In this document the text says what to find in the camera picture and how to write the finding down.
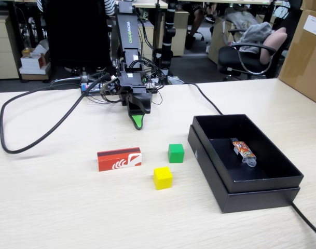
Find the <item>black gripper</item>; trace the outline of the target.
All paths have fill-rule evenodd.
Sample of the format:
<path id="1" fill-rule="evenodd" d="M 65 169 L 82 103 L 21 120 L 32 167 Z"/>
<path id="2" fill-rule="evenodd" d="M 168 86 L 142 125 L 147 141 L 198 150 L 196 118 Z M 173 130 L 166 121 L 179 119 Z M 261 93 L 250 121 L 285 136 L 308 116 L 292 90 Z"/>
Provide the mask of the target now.
<path id="1" fill-rule="evenodd" d="M 120 99 L 127 102 L 128 116 L 134 127 L 141 130 L 145 114 L 151 111 L 151 93 L 142 84 L 141 73 L 121 73 L 119 77 Z"/>

